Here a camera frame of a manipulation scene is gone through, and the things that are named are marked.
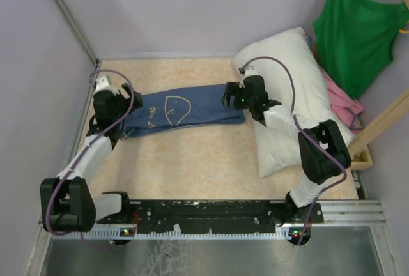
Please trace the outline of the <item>grey-blue pillowcase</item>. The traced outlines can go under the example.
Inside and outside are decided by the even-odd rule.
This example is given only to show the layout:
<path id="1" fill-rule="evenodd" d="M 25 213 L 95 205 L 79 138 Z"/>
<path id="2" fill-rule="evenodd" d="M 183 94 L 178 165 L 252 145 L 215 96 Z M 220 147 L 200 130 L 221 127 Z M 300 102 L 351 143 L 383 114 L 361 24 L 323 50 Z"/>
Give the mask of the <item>grey-blue pillowcase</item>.
<path id="1" fill-rule="evenodd" d="M 143 106 L 124 120 L 123 139 L 202 125 L 239 125 L 243 110 L 222 104 L 225 85 L 176 88 L 143 95 Z"/>

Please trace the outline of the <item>white pillow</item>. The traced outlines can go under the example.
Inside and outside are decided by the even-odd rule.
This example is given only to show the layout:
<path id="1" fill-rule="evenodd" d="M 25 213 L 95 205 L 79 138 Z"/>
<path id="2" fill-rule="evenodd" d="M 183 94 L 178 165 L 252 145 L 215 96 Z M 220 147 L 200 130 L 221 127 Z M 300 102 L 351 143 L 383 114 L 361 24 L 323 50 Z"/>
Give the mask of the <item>white pillow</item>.
<path id="1" fill-rule="evenodd" d="M 283 31 L 242 49 L 234 58 L 239 69 L 249 63 L 265 81 L 269 98 L 293 110 L 297 120 L 335 121 L 345 144 L 354 134 L 332 111 L 327 85 L 301 27 Z M 254 122 L 261 178 L 301 164 L 298 139 Z"/>

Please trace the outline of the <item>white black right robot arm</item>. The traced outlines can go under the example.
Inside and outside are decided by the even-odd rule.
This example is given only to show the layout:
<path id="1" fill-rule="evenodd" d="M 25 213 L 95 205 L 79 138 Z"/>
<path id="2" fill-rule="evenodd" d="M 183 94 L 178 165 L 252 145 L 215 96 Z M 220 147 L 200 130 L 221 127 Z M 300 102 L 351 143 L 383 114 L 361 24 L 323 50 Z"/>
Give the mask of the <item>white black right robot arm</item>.
<path id="1" fill-rule="evenodd" d="M 302 175 L 289 192 L 286 216 L 300 222 L 325 191 L 344 182 L 351 157 L 338 124 L 296 115 L 293 110 L 269 98 L 260 75 L 245 77 L 242 82 L 227 82 L 222 104 L 225 108 L 247 109 L 253 120 L 277 130 L 298 142 Z"/>

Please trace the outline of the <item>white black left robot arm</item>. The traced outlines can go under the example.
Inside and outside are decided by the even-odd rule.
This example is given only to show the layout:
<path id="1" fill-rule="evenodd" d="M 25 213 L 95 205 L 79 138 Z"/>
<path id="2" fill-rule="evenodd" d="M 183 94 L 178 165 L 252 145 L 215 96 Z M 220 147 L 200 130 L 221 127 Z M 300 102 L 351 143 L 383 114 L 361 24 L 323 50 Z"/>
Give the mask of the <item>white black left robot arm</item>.
<path id="1" fill-rule="evenodd" d="M 56 177 L 46 178 L 40 184 L 43 228 L 53 235 L 88 232 L 99 219 L 88 181 L 117 145 L 125 118 L 143 106 L 141 94 L 134 91 L 131 83 L 121 87 L 127 96 L 108 77 L 96 80 L 94 114 L 80 152 Z"/>

